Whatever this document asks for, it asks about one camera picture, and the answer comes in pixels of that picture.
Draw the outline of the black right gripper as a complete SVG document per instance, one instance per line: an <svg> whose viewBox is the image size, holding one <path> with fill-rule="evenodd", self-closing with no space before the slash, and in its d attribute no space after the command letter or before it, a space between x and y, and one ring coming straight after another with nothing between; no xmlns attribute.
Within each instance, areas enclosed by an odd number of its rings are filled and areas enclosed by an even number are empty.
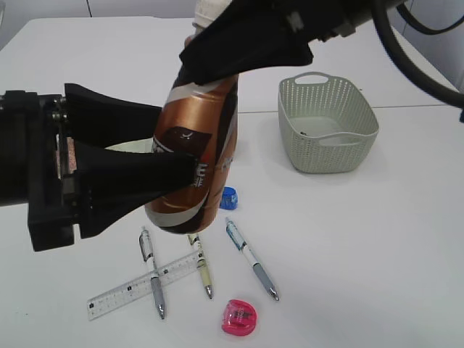
<svg viewBox="0 0 464 348"><path fill-rule="evenodd" d="M286 25L300 38L328 40L352 35L371 18L370 1L232 1L180 59L199 85L266 67L305 66L312 52Z"/></svg>

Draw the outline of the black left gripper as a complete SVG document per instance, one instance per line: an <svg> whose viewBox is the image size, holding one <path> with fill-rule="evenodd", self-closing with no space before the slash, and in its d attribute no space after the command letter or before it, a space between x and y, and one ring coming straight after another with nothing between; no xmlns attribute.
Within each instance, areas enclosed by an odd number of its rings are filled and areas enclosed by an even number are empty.
<svg viewBox="0 0 464 348"><path fill-rule="evenodd" d="M83 239L98 236L140 206L190 186L197 165L183 152L103 149L152 137L161 107L76 83L65 84L65 99L66 114L54 95L1 95L1 205L28 206L36 252L74 244L75 226ZM59 178L56 136L66 138L68 130L77 141L77 170Z"/></svg>

